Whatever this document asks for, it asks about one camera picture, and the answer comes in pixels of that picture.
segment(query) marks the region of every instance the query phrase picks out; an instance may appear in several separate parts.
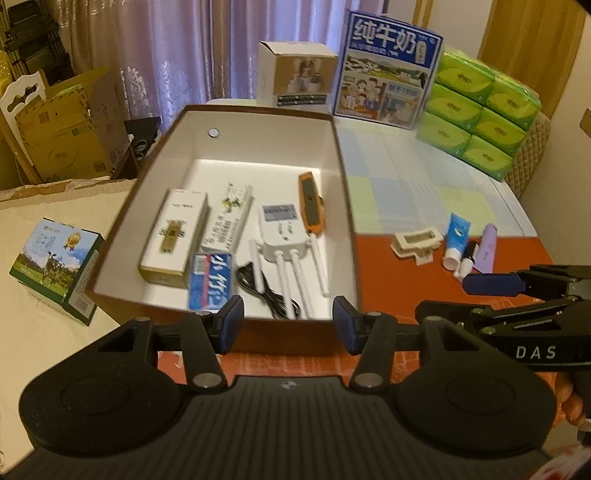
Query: yellow curtain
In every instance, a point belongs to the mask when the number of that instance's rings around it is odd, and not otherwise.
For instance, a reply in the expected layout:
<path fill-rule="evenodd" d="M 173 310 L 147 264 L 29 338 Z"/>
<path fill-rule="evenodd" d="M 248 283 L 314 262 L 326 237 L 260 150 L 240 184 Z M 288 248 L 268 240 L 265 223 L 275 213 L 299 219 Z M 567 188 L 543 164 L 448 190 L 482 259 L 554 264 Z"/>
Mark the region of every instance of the yellow curtain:
<path fill-rule="evenodd" d="M 575 0 L 495 0 L 479 58 L 533 88 L 551 118 L 579 49 Z"/>

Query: blue tissue pack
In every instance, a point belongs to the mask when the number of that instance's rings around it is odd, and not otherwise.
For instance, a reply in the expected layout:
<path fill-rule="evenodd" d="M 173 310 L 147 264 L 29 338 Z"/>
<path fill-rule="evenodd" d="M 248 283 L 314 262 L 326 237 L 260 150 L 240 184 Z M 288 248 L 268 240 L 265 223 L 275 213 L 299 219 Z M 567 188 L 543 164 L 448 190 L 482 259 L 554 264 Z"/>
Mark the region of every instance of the blue tissue pack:
<path fill-rule="evenodd" d="M 189 310 L 216 313 L 232 297 L 232 255 L 195 254 L 191 269 Z"/>

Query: white plastic clip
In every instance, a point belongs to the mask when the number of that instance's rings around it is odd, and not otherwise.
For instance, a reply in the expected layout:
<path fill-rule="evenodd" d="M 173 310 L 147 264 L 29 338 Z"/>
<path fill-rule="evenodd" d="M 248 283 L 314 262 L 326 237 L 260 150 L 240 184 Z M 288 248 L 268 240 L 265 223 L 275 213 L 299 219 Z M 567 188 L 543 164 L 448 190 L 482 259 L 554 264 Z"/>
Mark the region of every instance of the white plastic clip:
<path fill-rule="evenodd" d="M 419 266 L 433 261 L 433 250 L 439 248 L 443 237 L 435 227 L 416 232 L 396 233 L 392 238 L 393 252 L 400 258 L 414 257 Z"/>

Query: hand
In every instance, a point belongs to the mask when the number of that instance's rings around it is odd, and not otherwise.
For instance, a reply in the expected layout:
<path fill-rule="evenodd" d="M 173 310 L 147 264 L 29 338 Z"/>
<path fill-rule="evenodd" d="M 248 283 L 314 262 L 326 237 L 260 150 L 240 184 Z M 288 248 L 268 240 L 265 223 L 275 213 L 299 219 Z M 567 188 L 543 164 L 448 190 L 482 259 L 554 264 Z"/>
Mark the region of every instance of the hand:
<path fill-rule="evenodd" d="M 575 427 L 578 427 L 585 419 L 583 399 L 573 392 L 573 381 L 568 373 L 560 372 L 556 375 L 555 389 L 556 399 L 562 406 L 566 420 Z"/>

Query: purple curtain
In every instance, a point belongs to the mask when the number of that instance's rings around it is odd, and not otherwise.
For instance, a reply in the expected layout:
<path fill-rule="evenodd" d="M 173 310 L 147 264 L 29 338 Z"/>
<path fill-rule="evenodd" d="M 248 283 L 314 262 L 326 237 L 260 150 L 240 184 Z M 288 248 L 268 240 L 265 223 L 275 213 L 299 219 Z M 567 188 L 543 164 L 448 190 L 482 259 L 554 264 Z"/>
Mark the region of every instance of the purple curtain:
<path fill-rule="evenodd" d="M 348 8 L 384 0 L 52 0 L 75 71 L 121 72 L 130 117 L 167 128 L 188 103 L 254 98 L 258 41 L 318 41 L 339 53 Z"/>

